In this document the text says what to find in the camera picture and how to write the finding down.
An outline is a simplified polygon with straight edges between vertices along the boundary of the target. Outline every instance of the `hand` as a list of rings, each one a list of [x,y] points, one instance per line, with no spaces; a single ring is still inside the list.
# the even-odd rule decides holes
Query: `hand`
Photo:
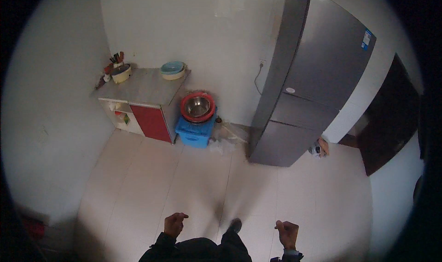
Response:
[[[183,230],[183,220],[189,218],[184,213],[174,213],[164,219],[164,233],[176,239]]]
[[[279,231],[279,241],[286,250],[296,250],[296,237],[299,226],[288,221],[276,221],[275,229]]]

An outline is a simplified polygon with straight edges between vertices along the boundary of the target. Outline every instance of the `blue plastic bin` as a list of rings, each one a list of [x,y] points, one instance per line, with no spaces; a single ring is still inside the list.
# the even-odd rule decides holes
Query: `blue plastic bin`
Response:
[[[195,148],[206,148],[209,143],[210,135],[212,134],[215,118],[217,117],[217,110],[211,119],[206,123],[193,124],[186,121],[183,116],[180,116],[178,123],[175,127],[175,132],[180,135],[181,141],[185,145],[189,145]]]

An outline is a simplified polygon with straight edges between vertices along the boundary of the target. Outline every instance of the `silver refrigerator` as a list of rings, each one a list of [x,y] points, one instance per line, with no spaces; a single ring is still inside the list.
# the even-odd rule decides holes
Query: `silver refrigerator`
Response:
[[[285,0],[248,160],[291,166],[321,136],[361,78],[376,37],[331,0]]]

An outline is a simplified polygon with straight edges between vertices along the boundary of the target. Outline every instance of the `gray countertop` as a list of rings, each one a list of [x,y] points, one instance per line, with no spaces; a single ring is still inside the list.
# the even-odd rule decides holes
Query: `gray countertop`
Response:
[[[120,84],[115,84],[111,79],[94,95],[98,98],[124,100],[129,103],[167,106],[190,72],[187,69],[183,78],[169,81],[163,79],[160,69],[132,69],[129,79]]]

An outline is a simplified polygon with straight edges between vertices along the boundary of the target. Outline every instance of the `power cord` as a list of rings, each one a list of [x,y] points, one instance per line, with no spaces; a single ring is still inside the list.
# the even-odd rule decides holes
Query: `power cord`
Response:
[[[258,85],[256,84],[256,79],[259,76],[259,74],[261,73],[261,70],[262,70],[263,66],[264,66],[264,64],[261,62],[259,64],[259,72],[258,72],[257,76],[255,77],[255,87],[256,87],[256,90],[258,91],[259,95],[262,95],[262,92],[260,92],[259,89],[258,89]]]

